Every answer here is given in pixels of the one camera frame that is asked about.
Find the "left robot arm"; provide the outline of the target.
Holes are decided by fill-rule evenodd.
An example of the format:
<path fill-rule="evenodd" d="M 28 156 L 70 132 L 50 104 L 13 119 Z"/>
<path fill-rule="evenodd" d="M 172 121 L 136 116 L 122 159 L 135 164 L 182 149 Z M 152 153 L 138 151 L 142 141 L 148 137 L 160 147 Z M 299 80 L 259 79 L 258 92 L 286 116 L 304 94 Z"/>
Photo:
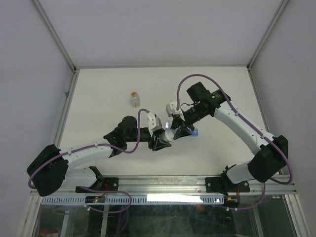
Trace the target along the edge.
<path fill-rule="evenodd" d="M 93 192 L 105 190 L 104 176 L 89 162 L 127 154 L 127 144 L 148 143 L 158 151 L 171 146 L 175 130 L 164 129 L 160 119 L 148 113 L 148 127 L 140 128 L 135 117 L 126 116 L 109 134 L 83 147 L 59 149 L 46 146 L 27 168 L 29 186 L 42 197 L 62 188 L 87 187 Z"/>

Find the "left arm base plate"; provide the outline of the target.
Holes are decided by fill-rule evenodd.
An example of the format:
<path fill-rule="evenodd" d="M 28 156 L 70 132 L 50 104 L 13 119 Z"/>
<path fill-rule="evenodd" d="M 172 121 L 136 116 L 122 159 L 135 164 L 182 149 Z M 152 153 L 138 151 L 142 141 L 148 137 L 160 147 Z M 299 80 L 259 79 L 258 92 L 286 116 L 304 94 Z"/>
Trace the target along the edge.
<path fill-rule="evenodd" d="M 118 177 L 104 177 L 98 179 L 90 187 L 76 187 L 76 193 L 105 193 L 106 191 L 117 191 L 119 187 Z"/>

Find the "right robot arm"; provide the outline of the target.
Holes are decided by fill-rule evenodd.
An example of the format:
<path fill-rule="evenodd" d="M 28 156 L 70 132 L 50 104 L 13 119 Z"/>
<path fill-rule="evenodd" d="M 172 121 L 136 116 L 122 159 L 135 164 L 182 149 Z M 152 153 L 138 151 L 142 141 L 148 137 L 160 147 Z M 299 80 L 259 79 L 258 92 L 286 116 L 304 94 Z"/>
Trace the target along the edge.
<path fill-rule="evenodd" d="M 210 92 L 198 82 L 187 89 L 187 93 L 193 101 L 188 110 L 183 111 L 178 102 L 166 105 L 168 116 L 173 118 L 171 129 L 174 140 L 191 135 L 196 122 L 211 116 L 233 131 L 254 155 L 250 161 L 226 166 L 220 177 L 210 182 L 213 192 L 227 195 L 249 180 L 264 183 L 286 166 L 288 140 L 284 136 L 275 137 L 252 124 L 234 107 L 230 97 L 219 89 Z"/>

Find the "blue weekly pill organizer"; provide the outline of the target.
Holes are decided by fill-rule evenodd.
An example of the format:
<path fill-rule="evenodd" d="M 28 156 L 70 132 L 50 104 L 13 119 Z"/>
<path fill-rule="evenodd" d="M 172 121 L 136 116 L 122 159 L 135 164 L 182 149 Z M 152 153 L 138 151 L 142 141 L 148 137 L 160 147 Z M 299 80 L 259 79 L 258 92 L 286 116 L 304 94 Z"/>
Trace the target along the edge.
<path fill-rule="evenodd" d="M 197 128 L 195 128 L 194 130 L 191 131 L 191 136 L 198 137 L 198 129 Z"/>

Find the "white vitamin B bottle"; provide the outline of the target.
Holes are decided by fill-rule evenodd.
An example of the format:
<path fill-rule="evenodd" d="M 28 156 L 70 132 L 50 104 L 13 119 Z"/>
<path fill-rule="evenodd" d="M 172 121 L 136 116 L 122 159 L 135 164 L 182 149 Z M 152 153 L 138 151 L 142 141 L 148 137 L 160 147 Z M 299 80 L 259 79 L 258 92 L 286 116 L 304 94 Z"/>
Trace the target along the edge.
<path fill-rule="evenodd" d="M 164 124 L 164 132 L 159 136 L 159 139 L 161 141 L 170 143 L 174 140 L 174 136 L 176 131 L 174 129 L 171 128 L 171 121 L 166 121 Z"/>

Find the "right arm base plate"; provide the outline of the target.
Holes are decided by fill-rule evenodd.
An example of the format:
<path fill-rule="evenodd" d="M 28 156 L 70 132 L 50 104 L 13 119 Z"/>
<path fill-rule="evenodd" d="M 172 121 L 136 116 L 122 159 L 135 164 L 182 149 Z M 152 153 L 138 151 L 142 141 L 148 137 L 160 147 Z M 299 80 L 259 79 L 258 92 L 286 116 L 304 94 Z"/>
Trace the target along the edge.
<path fill-rule="evenodd" d="M 205 187 L 207 193 L 221 193 L 228 195 L 228 193 L 249 193 L 250 186 L 247 181 L 234 184 L 230 180 L 222 177 L 206 177 Z"/>

